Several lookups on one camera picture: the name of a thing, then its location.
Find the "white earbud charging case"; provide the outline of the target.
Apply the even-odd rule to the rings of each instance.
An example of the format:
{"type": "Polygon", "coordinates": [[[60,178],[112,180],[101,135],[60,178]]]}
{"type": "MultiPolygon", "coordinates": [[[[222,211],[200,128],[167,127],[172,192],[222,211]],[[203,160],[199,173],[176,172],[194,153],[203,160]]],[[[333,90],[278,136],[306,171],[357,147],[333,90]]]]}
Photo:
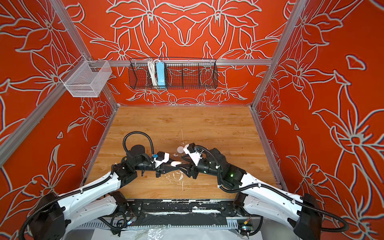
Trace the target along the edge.
{"type": "Polygon", "coordinates": [[[181,164],[182,164],[182,162],[179,162],[179,161],[173,161],[173,162],[171,162],[171,166],[172,166],[172,167],[176,167],[176,166],[181,165],[181,164]]]}

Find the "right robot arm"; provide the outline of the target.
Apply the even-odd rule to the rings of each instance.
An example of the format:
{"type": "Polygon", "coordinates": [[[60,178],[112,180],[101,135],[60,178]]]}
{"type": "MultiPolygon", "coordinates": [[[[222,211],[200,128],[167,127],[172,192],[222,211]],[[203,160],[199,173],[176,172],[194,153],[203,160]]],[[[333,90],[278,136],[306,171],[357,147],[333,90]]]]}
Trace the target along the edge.
{"type": "Polygon", "coordinates": [[[217,177],[218,188],[236,194],[235,205],[249,215],[279,222],[302,240],[319,240],[323,232],[349,230],[346,220],[322,210],[314,196],[300,196],[275,188],[228,163],[217,149],[188,144],[184,152],[189,157],[188,169],[193,177],[199,173],[217,177]]]}

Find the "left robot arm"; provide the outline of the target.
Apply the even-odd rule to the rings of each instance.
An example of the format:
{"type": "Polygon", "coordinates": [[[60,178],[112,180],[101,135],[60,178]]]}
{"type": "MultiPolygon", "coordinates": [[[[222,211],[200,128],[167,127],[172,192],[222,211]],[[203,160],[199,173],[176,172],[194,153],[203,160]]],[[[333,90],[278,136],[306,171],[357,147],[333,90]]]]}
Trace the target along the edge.
{"type": "Polygon", "coordinates": [[[138,172],[154,171],[160,177],[177,170],[181,163],[168,153],[155,153],[151,137],[144,132],[128,133],[122,145],[125,157],[104,176],[69,193],[45,196],[22,224],[18,238],[24,240],[26,230],[30,230],[35,240],[60,240],[65,233],[95,219],[115,234],[126,227],[132,212],[119,190],[136,179],[138,172]]]}

